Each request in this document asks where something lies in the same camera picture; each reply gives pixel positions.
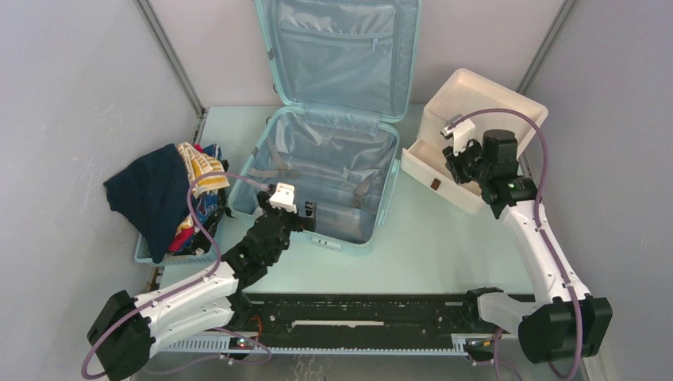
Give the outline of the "dark navy garment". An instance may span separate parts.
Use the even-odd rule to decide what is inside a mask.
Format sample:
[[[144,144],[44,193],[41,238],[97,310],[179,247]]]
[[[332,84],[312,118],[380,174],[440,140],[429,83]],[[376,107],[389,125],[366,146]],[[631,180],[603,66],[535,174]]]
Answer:
[[[145,238],[152,262],[162,262],[188,215],[190,183],[176,145],[167,144],[134,160],[103,186],[110,209]]]

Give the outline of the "yellow white striped garment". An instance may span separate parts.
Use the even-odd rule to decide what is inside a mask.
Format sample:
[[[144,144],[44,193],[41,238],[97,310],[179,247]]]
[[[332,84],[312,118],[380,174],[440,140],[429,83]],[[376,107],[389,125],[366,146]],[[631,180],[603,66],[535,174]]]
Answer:
[[[195,181],[201,175],[225,171],[224,161],[219,160],[217,154],[211,156],[205,153],[204,149],[199,151],[187,142],[178,144],[177,150],[186,167],[189,183]],[[191,192],[195,198],[198,198],[203,193],[218,191],[228,186],[229,180],[225,175],[214,175],[197,181]]]

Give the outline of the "cream plastic drawer cabinet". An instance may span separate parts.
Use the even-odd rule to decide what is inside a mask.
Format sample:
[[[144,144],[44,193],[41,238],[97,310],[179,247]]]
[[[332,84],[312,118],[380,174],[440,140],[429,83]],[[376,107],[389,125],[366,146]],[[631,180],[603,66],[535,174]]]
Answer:
[[[460,68],[426,104],[417,135],[417,140],[402,150],[401,169],[424,187],[441,196],[454,206],[469,214],[477,214],[486,203],[475,182],[457,184],[446,168],[442,150],[449,148],[451,154],[458,147],[467,151],[470,140],[482,141],[483,134],[491,129],[506,129],[515,133],[517,155],[523,153],[536,136],[530,124],[520,117],[505,113],[488,113],[469,117],[454,129],[453,138],[441,135],[447,124],[477,110],[503,108],[518,111],[542,126],[548,109],[539,102],[504,87],[490,79]]]

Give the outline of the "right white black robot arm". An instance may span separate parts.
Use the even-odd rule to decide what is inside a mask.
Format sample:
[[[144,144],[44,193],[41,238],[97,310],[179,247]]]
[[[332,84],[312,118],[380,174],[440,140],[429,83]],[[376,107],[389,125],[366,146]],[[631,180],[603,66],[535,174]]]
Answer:
[[[533,286],[533,302],[521,302],[491,287],[468,291],[461,311],[464,326],[481,332],[489,325],[515,335],[534,364],[598,354],[613,316],[607,298],[595,298],[563,254],[534,181],[518,173],[517,139],[493,129],[461,151],[443,149],[446,167],[459,183],[477,183],[494,218],[513,237]]]

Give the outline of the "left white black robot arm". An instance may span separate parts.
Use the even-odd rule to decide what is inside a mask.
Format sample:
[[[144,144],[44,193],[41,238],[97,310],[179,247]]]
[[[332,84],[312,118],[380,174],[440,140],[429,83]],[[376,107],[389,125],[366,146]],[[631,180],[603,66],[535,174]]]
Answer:
[[[123,380],[160,350],[193,334],[248,326],[252,304],[244,288],[267,274],[289,248],[293,232],[316,226],[315,202],[306,202],[303,215],[275,205],[264,192],[258,202],[262,215],[205,270],[153,292],[133,297],[122,290],[108,298],[87,333],[91,350],[82,365],[83,378],[98,378],[87,371],[92,357],[102,365],[101,376]]]

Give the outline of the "light blue ribbed suitcase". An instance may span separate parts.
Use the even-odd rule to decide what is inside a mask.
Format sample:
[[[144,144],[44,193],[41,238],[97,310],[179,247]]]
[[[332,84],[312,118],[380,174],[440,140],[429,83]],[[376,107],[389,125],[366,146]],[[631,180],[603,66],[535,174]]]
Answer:
[[[410,104],[419,1],[258,1],[267,58],[283,102],[247,158],[229,204],[254,221],[252,182],[288,183],[316,206],[302,237],[369,252],[398,177],[395,123]]]

